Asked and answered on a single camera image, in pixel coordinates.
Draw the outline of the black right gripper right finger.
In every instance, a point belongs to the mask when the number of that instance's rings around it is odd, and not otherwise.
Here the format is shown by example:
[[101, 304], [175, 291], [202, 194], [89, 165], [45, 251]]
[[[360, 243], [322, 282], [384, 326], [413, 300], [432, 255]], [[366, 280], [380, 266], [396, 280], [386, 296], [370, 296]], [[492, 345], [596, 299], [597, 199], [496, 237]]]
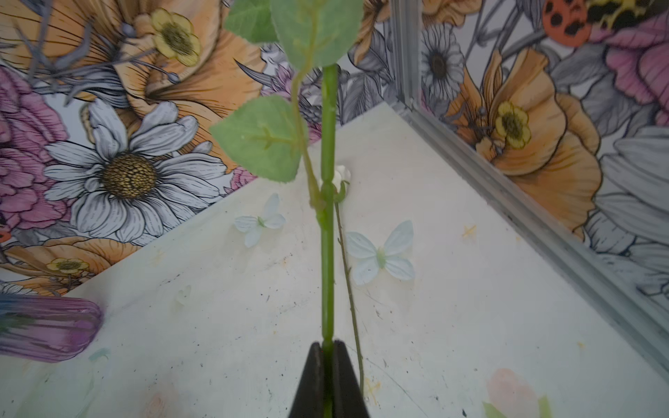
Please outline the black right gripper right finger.
[[332, 362], [335, 418], [369, 418], [346, 345], [335, 341]]

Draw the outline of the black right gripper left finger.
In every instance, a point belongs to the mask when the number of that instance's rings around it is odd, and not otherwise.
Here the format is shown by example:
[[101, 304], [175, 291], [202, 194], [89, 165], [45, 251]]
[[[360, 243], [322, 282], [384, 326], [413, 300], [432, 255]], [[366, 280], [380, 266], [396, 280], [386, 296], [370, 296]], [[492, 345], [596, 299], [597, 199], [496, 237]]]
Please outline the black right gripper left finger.
[[325, 378], [322, 347], [314, 342], [308, 350], [289, 418], [324, 418]]

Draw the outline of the orange rose stem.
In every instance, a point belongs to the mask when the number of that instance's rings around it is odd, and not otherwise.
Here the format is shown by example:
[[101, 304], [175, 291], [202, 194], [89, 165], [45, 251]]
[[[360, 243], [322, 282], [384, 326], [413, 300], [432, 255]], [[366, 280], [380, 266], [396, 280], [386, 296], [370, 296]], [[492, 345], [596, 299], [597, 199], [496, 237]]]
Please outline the orange rose stem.
[[[252, 44], [282, 47], [296, 73], [290, 97], [248, 101], [209, 132], [222, 150], [258, 178], [293, 181], [303, 167], [310, 207], [321, 231], [322, 341], [325, 360], [324, 417], [334, 417], [332, 362], [335, 330], [334, 186], [336, 111], [341, 56], [355, 43], [362, 22], [361, 1], [236, 1], [225, 19], [227, 31]], [[313, 70], [322, 73], [322, 140], [319, 175], [308, 153], [308, 123], [301, 115], [301, 86]]]

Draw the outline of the blue purple glass vase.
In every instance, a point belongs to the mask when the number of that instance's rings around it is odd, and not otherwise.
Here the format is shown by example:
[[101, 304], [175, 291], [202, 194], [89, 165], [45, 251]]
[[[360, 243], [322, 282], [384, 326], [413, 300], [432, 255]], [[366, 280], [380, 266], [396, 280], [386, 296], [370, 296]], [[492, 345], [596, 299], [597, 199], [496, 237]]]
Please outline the blue purple glass vase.
[[63, 362], [84, 351], [104, 320], [94, 302], [77, 298], [1, 295], [1, 354]]

